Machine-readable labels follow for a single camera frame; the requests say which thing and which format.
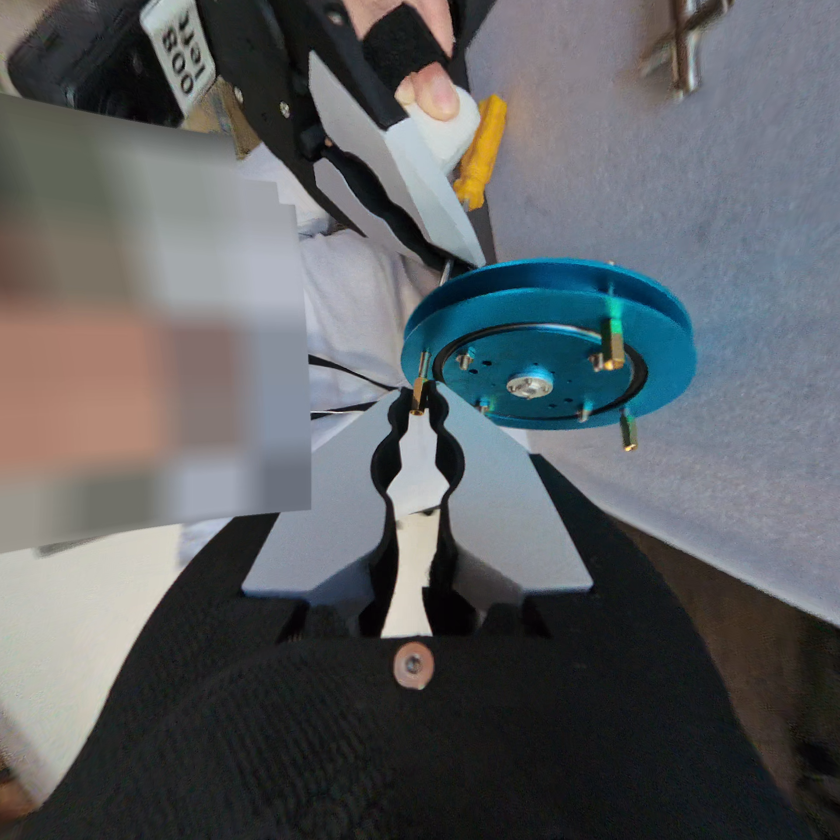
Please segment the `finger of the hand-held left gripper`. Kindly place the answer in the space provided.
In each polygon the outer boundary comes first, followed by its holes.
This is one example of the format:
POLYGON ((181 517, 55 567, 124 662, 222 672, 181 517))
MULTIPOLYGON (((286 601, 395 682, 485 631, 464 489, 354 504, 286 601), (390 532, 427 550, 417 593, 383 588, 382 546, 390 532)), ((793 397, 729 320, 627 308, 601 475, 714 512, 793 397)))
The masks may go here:
POLYGON ((331 142, 324 148, 322 159, 361 159, 373 171, 383 173, 387 165, 396 162, 420 166, 421 160, 436 160, 448 173, 439 206, 433 206, 428 197, 430 176, 422 176, 418 186, 410 185, 408 175, 398 175, 393 180, 384 178, 382 183, 394 201, 411 196, 412 201, 403 206, 422 227, 429 242, 460 256, 461 263, 471 268, 484 266, 487 261, 476 231, 450 181, 457 159, 467 150, 479 127, 478 108, 468 92, 456 88, 458 117, 439 122, 422 114, 417 106, 404 108, 386 91, 385 104, 396 108, 397 121, 382 128, 314 51, 309 54, 308 81, 325 138, 331 142))
POLYGON ((440 204, 442 184, 448 184, 448 173, 436 160, 421 160, 420 166, 396 162, 387 165, 385 173, 373 171, 361 159, 319 159, 312 164, 312 175, 325 206, 331 206, 353 228, 376 245, 406 256, 434 270, 441 270, 447 260, 460 266, 461 257, 451 255, 431 243, 422 227, 403 206, 410 195, 392 200, 383 179, 408 175, 411 186, 418 186, 422 176, 432 178, 427 190, 434 207, 440 204))

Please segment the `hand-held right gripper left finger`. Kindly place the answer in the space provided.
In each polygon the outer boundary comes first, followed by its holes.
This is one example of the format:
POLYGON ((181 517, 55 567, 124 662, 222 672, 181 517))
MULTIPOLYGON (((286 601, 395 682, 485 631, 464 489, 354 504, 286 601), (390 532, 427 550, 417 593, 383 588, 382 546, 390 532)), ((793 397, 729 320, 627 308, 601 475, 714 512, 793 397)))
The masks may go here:
POLYGON ((382 635, 398 566, 388 488, 401 471, 407 389, 383 397, 311 461, 311 508, 283 512, 242 584, 254 597, 329 606, 353 634, 382 635))

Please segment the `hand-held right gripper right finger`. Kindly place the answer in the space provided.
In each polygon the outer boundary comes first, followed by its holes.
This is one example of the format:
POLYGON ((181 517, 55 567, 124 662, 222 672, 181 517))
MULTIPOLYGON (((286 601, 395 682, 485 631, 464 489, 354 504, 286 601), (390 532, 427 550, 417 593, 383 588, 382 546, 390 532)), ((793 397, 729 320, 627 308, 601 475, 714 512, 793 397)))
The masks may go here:
POLYGON ((427 386, 447 488, 423 605, 434 635, 470 635, 490 609, 588 592, 593 579, 528 450, 441 384, 427 386))

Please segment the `yellow handled screwdriver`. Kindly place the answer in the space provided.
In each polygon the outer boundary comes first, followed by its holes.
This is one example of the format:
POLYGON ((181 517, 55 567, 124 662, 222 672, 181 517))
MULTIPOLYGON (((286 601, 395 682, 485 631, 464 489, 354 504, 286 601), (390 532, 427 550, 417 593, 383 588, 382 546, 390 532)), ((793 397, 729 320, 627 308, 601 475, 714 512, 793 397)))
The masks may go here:
POLYGON ((479 127, 458 165, 453 189, 466 214, 485 205, 487 185, 494 172, 507 126, 508 104, 497 94, 481 100, 479 127))

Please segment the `blue round base plate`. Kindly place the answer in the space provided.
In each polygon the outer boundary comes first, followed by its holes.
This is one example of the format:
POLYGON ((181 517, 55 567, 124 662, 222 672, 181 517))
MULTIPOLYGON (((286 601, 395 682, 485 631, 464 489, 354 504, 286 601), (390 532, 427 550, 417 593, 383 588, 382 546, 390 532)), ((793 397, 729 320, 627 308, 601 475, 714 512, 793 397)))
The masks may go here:
POLYGON ((524 259, 447 280, 404 328, 402 372, 428 378, 502 427, 576 431, 682 396, 697 370, 690 316, 655 280, 584 259, 524 259), (626 361, 602 368, 601 325, 619 318, 626 361))

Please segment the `metal socket wrench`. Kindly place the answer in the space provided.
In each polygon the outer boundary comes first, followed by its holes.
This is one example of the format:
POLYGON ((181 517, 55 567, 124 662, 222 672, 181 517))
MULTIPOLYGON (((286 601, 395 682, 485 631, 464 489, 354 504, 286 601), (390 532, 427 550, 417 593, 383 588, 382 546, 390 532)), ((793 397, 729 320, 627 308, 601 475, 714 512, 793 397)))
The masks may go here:
POLYGON ((664 66, 670 70, 670 96, 682 101, 700 88, 700 43, 710 27, 726 16, 734 1, 669 1, 670 28, 643 54, 640 77, 664 66))

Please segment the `person's left hand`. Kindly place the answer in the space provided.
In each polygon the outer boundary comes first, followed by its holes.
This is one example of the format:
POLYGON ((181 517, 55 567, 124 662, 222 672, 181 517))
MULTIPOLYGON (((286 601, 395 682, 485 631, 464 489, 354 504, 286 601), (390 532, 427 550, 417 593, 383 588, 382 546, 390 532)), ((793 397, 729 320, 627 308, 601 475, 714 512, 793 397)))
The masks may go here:
MULTIPOLYGON (((363 39, 371 28, 402 1, 344 1, 353 29, 363 39)), ((440 48, 451 59, 455 48, 455 28, 446 1, 407 1, 418 12, 440 48)), ((395 92, 395 99, 405 108, 416 104, 426 115, 446 122, 459 114, 459 95, 448 71, 432 63, 405 77, 395 92)))

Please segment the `white foam sheet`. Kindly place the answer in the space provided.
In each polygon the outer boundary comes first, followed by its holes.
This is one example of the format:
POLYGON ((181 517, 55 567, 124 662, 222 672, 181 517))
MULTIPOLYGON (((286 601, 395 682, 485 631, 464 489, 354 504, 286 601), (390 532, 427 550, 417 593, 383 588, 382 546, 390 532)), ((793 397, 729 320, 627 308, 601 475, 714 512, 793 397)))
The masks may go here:
POLYGON ((839 2, 735 2, 698 92, 638 74, 668 2, 502 1, 467 55, 508 103, 499 259, 613 260, 694 325, 689 390, 614 427, 531 434, 595 504, 838 625, 839 2))

